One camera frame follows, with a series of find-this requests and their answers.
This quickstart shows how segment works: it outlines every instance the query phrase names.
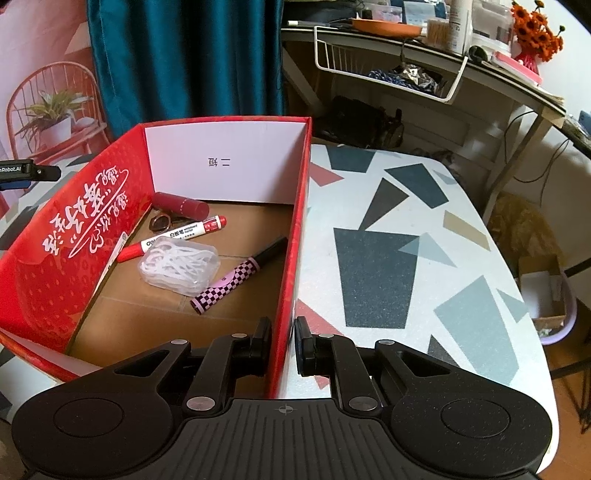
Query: teal curtain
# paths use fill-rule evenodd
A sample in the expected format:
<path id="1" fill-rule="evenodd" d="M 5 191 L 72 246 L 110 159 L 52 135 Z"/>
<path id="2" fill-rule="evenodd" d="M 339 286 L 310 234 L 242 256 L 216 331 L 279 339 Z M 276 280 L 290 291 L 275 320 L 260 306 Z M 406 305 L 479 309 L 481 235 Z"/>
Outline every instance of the teal curtain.
<path id="1" fill-rule="evenodd" d="M 282 115 L 282 0 L 87 0 L 114 136 L 140 122 Z"/>

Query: red vase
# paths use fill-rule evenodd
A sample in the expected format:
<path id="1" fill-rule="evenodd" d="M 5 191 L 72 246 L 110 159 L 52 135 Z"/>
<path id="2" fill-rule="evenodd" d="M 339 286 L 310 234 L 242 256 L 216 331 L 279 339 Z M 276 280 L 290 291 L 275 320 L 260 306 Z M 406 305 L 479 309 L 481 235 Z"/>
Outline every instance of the red vase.
<path id="1" fill-rule="evenodd" d="M 534 51 L 522 50 L 522 52 L 515 57 L 515 60 L 523 62 L 523 66 L 530 69 L 536 75 L 539 75 L 538 64 L 536 62 L 537 55 Z"/>

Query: cardboard box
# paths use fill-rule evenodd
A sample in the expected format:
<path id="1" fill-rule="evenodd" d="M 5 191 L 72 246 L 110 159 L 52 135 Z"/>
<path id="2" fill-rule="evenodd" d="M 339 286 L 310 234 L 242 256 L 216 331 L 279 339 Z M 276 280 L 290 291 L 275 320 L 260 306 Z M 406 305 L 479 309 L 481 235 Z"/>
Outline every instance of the cardboard box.
<path id="1" fill-rule="evenodd" d="M 207 346 L 274 319 L 266 392 L 282 371 L 306 201 L 311 120 L 199 118 L 138 125 L 57 192 L 0 258 L 0 342 L 68 381 L 174 338 Z M 155 191 L 206 200 L 225 229 L 194 239 L 222 259 L 218 277 L 281 235 L 287 256 L 198 315 L 189 299 L 144 283 L 117 249 L 149 238 Z M 241 394 L 262 396 L 261 380 Z"/>
<path id="2" fill-rule="evenodd" d="M 519 289 L 537 330 L 560 328 L 566 318 L 563 276 L 556 255 L 519 259 Z"/>

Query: black bag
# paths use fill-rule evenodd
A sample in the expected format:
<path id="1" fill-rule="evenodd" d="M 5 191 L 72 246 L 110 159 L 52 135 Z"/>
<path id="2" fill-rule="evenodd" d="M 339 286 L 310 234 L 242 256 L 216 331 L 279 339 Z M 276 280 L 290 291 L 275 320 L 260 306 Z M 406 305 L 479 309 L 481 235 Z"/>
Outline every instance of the black bag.
<path id="1" fill-rule="evenodd" d="M 358 148 L 393 150 L 402 144 L 402 110 L 390 117 L 383 109 L 343 96 L 333 99 L 328 113 L 314 120 L 314 136 Z"/>

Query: black circular pad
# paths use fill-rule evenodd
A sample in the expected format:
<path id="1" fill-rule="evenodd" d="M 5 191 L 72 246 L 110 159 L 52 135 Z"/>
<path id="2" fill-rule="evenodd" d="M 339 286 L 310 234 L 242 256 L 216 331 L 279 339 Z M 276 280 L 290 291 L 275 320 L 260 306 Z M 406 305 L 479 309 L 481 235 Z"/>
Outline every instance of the black circular pad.
<path id="1" fill-rule="evenodd" d="M 126 380 L 133 386 L 135 378 Z M 115 476 L 148 461 L 172 435 L 172 413 L 157 394 L 60 387 L 32 398 L 15 415 L 12 438 L 30 469 L 66 478 Z"/>
<path id="2" fill-rule="evenodd" d="M 464 437 L 485 439 L 503 433 L 511 418 L 496 403 L 479 398 L 463 398 L 443 407 L 441 420 L 448 429 Z"/>
<path id="3" fill-rule="evenodd" d="M 487 382 L 475 378 L 471 388 L 479 381 Z M 478 397 L 433 389 L 403 396 L 392 410 L 392 434 L 410 457 L 461 478 L 505 477 L 539 465 L 551 423 L 538 403 L 496 384 Z"/>
<path id="4" fill-rule="evenodd" d="M 66 435 L 92 438 L 115 430 L 123 420 L 123 410 L 102 398 L 83 398 L 66 403 L 53 417 L 56 427 Z"/>

